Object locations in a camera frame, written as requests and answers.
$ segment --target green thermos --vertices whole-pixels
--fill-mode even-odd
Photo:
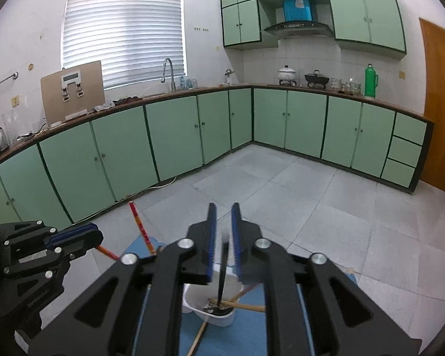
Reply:
[[[379,75],[373,68],[372,64],[364,71],[364,96],[376,97],[376,87],[379,83]]]

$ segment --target white pot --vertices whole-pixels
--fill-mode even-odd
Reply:
[[[284,68],[279,69],[279,80],[288,80],[289,82],[294,82],[295,74],[295,70],[286,65]]]

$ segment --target tiled floor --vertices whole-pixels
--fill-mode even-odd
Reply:
[[[162,242],[183,237],[191,223],[205,219],[210,202],[217,205],[220,230],[231,228],[229,209],[239,202],[243,217],[289,252],[324,252],[341,269],[352,268],[359,287],[423,346],[444,324],[444,192],[420,182],[410,196],[251,145],[135,200],[148,233]],[[94,222],[103,245],[116,254],[139,235],[127,205]],[[44,322],[111,264],[96,251],[74,261],[64,294],[42,311]]]

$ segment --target blue box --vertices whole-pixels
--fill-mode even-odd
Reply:
[[[283,13],[285,21],[314,20],[310,0],[284,0]]]

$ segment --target pot lid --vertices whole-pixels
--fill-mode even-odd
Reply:
[[[295,73],[295,70],[290,68],[288,65],[286,65],[284,68],[280,68],[279,72],[291,72],[291,73]]]
[[[321,74],[319,70],[314,70],[313,73],[307,73],[305,76],[314,76],[314,77],[318,77],[318,78],[326,77],[325,75]]]

